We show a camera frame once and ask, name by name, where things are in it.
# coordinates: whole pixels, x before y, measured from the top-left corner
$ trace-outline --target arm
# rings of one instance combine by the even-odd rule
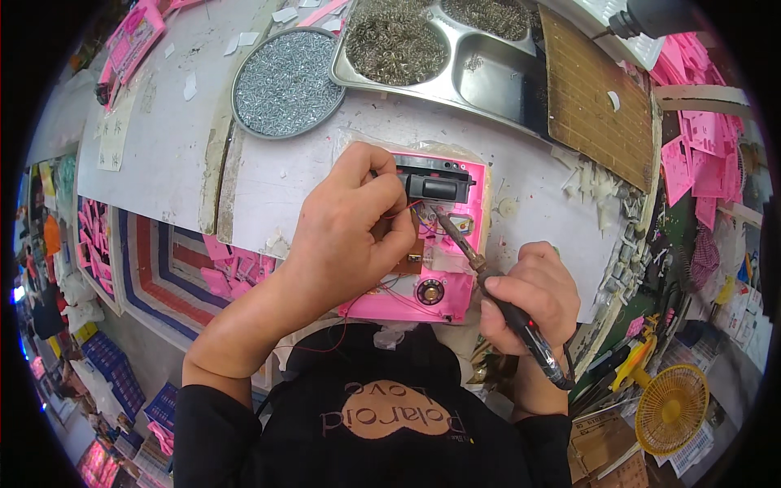
[[[372,177],[370,170],[377,173]],[[393,156],[356,142],[304,200],[288,259],[217,315],[184,357],[183,386],[206,385],[251,407],[250,376],[282,337],[359,296],[415,242]],[[370,230],[396,215],[375,241]]]
[[[565,368],[563,344],[575,333],[580,299],[575,281],[555,249],[548,242],[524,245],[518,253],[518,264],[507,276],[486,280],[486,288],[496,298],[518,305],[532,316]],[[567,415],[567,392],[545,377],[490,300],[482,302],[480,332],[503,353],[519,356],[513,422],[534,415]]]

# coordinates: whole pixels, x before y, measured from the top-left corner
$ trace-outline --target hand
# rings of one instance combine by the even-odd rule
[[[280,267],[293,293],[304,298],[301,303],[320,315],[387,275],[417,238],[406,206],[390,152],[364,142],[345,149],[304,200],[290,254]],[[386,212],[396,215],[390,232],[375,240],[370,230]]]
[[[548,242],[524,244],[518,264],[507,276],[486,280],[488,292],[525,310],[540,327],[553,351],[575,333],[580,298],[575,281]],[[526,345],[507,327],[499,307],[490,299],[481,303],[480,333],[499,351],[528,355]]]

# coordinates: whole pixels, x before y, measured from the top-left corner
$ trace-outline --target pink toy housing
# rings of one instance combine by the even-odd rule
[[[487,167],[475,162],[463,161],[460,159],[441,158],[432,155],[419,154],[414,152],[392,151],[395,155],[417,156],[428,159],[443,159],[458,165],[464,165],[469,175],[476,184],[469,189],[469,201],[466,204],[455,204],[455,208],[448,212],[460,215],[469,215],[474,221],[474,228],[466,240],[473,248],[482,251],[480,245],[483,232],[483,203],[485,198],[485,182],[487,177]],[[444,233],[439,226],[432,227],[437,233]],[[430,246],[429,241],[434,242],[434,233],[428,230],[424,225],[419,228],[419,237],[426,241],[426,247]],[[443,251],[461,254],[461,250],[450,237],[443,237],[442,241],[434,244]],[[339,315],[344,317],[348,315],[352,319],[371,319],[371,320],[401,320],[406,322],[462,322],[469,300],[472,297],[472,288],[475,276],[465,272],[444,272],[432,271],[423,265],[420,276],[413,288],[412,295],[398,296],[382,290],[378,294],[365,294],[356,300],[349,301],[339,307]],[[435,305],[424,305],[415,295],[418,285],[426,280],[437,280],[444,287],[444,295]]]

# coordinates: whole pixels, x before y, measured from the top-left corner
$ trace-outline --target metal tray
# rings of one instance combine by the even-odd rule
[[[268,139],[270,141],[276,141],[278,139],[288,139],[289,137],[296,137],[300,136],[304,132],[309,132],[310,130],[314,129],[315,127],[319,126],[321,123],[325,122],[326,120],[330,119],[331,116],[336,113],[336,111],[339,109],[342,102],[344,102],[344,96],[347,92],[347,90],[342,90],[341,94],[339,95],[339,98],[337,99],[337,102],[333,104],[333,108],[328,111],[323,117],[320,118],[317,122],[313,123],[310,126],[304,127],[303,129],[299,130],[298,132],[293,132],[292,134],[284,134],[283,136],[269,136],[267,134],[261,134],[256,130],[251,129],[247,124],[245,124],[241,117],[239,116],[238,110],[236,108],[236,89],[239,84],[239,78],[241,77],[241,74],[244,72],[244,68],[247,66],[247,63],[251,59],[252,55],[254,55],[259,49],[263,49],[263,46],[267,45],[269,42],[273,41],[274,39],[278,37],[282,37],[287,34],[291,34],[294,32],[298,32],[300,30],[307,30],[309,32],[316,32],[317,34],[322,34],[324,36],[336,38],[336,35],[334,35],[333,32],[330,30],[321,29],[320,27],[291,27],[290,29],[281,30],[280,32],[277,32],[273,36],[268,36],[265,41],[261,42],[260,45],[252,49],[250,53],[247,55],[247,58],[244,59],[244,61],[241,63],[241,66],[239,66],[239,69],[236,72],[236,76],[234,77],[234,84],[230,89],[230,108],[233,110],[234,113],[234,121],[236,121],[236,124],[238,124],[239,127],[246,130],[250,134],[252,134],[255,137],[260,137],[261,139]]]
[[[353,2],[347,26],[356,6],[370,1]],[[344,43],[348,31],[345,30],[339,37],[331,62],[331,80],[344,87],[443,103],[550,141],[547,136],[545,60],[535,56],[531,29],[526,29],[526,36],[520,41],[507,41],[457,22],[444,12],[440,0],[436,0],[429,11],[428,27],[444,42],[447,51],[445,65],[434,78],[397,87],[364,77],[347,57]],[[473,55],[483,62],[475,69],[468,69],[465,64]]]

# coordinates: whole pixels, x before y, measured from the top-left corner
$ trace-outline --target striped fabric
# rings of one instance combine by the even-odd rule
[[[123,283],[136,308],[194,340],[228,305],[211,292],[201,268],[213,268],[199,233],[119,210]]]

